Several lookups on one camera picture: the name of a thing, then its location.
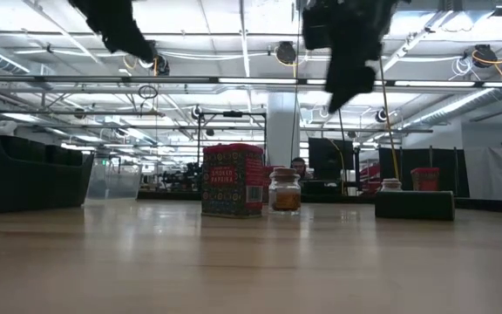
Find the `wooden table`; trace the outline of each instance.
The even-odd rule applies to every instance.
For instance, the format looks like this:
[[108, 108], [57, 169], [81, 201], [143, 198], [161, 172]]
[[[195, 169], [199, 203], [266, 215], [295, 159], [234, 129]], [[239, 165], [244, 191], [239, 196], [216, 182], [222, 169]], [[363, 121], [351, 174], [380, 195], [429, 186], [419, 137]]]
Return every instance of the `wooden table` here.
[[502, 313], [502, 214], [201, 217], [189, 201], [0, 215], [0, 313]]

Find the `computer monitor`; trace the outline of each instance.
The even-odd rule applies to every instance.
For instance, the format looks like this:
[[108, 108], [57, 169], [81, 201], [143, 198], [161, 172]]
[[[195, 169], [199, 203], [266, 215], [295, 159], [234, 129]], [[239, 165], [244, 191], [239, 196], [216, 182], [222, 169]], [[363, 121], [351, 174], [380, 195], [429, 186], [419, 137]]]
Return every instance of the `computer monitor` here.
[[339, 180], [343, 168], [354, 169], [354, 146], [347, 140], [309, 138], [309, 166], [316, 179]]

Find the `pillar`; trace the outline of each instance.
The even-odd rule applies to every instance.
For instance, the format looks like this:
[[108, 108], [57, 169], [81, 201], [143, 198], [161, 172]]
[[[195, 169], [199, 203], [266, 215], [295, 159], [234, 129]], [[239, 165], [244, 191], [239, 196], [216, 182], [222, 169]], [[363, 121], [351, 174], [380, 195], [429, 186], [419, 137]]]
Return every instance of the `pillar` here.
[[270, 93], [267, 106], [267, 163], [289, 167], [292, 159], [299, 155], [300, 112], [295, 94]]

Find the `jar with orange contents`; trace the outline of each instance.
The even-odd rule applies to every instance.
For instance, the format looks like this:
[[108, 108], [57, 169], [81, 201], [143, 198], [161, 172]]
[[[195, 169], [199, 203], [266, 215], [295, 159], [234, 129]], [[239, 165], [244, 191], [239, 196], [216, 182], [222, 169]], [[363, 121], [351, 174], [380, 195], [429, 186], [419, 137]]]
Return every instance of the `jar with orange contents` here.
[[300, 176], [295, 169], [278, 167], [270, 175], [268, 186], [268, 212], [271, 214], [299, 215], [302, 207]]

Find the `white curtain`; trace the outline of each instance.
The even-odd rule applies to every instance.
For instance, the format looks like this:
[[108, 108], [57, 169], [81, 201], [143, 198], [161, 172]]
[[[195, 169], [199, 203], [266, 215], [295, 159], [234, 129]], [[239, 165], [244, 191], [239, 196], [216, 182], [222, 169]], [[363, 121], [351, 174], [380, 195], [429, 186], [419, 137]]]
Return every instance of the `white curtain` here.
[[502, 200], [502, 148], [465, 148], [470, 198]]

